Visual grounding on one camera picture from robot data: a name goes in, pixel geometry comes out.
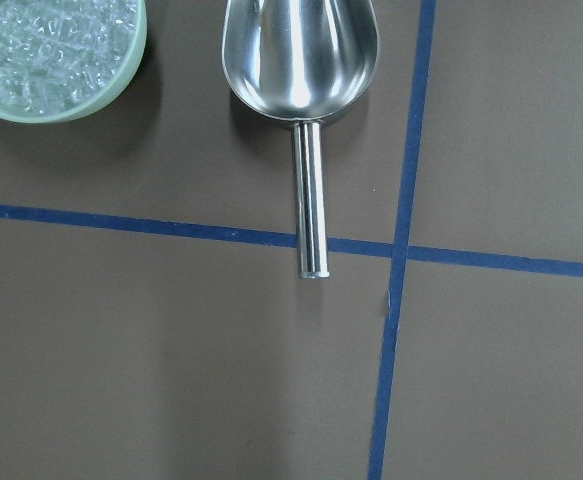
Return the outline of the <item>stainless steel ice scoop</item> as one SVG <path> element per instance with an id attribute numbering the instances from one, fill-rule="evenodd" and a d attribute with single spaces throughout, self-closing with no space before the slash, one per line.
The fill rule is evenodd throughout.
<path id="1" fill-rule="evenodd" d="M 302 279 L 329 277 L 322 130 L 364 95 L 380 54 L 369 1 L 229 1 L 221 60 L 234 95 L 290 128 Z"/>

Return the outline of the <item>green bowl of ice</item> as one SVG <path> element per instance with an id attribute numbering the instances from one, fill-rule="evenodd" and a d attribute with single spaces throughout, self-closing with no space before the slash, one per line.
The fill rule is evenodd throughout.
<path id="1" fill-rule="evenodd" d="M 54 124 L 112 103 L 147 42 L 143 1 L 0 1 L 0 119 Z"/>

